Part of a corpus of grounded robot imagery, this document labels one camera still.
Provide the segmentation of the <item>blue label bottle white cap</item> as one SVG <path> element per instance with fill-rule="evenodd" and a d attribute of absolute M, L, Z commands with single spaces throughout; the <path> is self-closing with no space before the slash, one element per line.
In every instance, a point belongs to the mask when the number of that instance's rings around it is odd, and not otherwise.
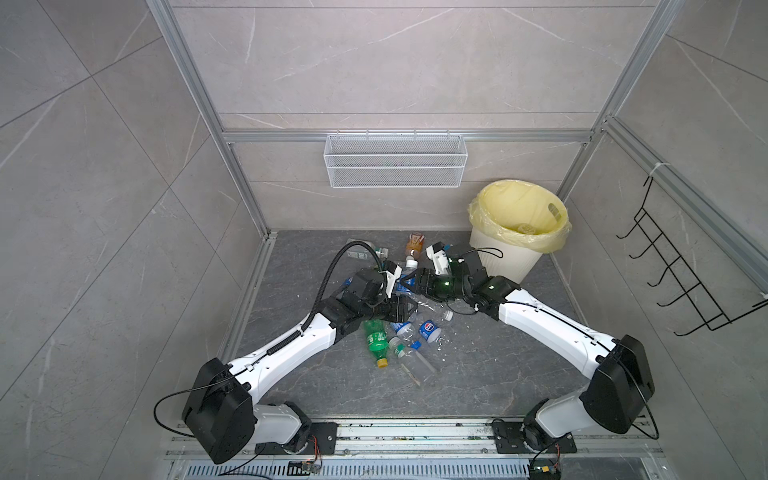
<path fill-rule="evenodd" d="M 401 275 L 395 283 L 394 292 L 398 295 L 414 296 L 415 276 L 414 273 L 419 267 L 419 262 L 412 256 L 407 256 L 404 267 L 401 269 Z"/>

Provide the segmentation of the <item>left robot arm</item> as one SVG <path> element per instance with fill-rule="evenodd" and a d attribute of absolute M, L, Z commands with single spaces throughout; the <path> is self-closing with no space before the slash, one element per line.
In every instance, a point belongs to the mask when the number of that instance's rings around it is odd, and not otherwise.
<path fill-rule="evenodd" d="M 312 356 L 355 332 L 362 322 L 400 322 L 416 308 L 395 291 L 402 270 L 362 269 L 348 285 L 322 300 L 295 327 L 250 354 L 206 362 L 190 389 L 181 419 L 210 460 L 223 464 L 249 443 L 276 444 L 298 453 L 310 437 L 309 417 L 294 403 L 262 403 L 283 377 Z"/>

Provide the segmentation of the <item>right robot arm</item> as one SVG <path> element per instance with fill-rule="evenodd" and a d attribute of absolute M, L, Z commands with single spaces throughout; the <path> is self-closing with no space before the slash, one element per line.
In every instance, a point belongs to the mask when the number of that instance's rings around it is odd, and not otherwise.
<path fill-rule="evenodd" d="M 545 399 L 526 414 L 521 432 L 530 450 L 547 450 L 558 439 L 594 426 L 625 434 L 649 410 L 655 386 L 645 348 L 636 338 L 617 339 L 584 326 L 514 281 L 488 275 L 475 260 L 451 259 L 443 275 L 418 268 L 399 283 L 436 302 L 463 301 L 542 343 L 588 379 L 584 387 Z"/>

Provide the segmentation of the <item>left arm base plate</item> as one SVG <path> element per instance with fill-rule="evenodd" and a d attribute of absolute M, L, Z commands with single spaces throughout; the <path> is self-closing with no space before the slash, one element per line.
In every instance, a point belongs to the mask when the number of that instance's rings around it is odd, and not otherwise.
<path fill-rule="evenodd" d="M 332 455 L 335 452 L 338 427 L 334 422 L 313 423 L 310 427 L 300 429 L 288 444 L 257 444 L 254 450 L 261 455 L 314 456 L 315 448 L 318 448 L 320 455 Z"/>

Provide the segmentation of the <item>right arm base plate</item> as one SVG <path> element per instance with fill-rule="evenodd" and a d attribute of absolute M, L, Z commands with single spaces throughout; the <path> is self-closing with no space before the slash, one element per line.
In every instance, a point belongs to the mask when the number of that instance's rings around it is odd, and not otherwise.
<path fill-rule="evenodd" d="M 543 433 L 538 427 L 528 425 L 523 421 L 509 421 L 500 418 L 493 419 L 489 426 L 491 437 L 499 454 L 523 453 L 561 453 L 577 452 L 573 436 L 553 438 Z"/>

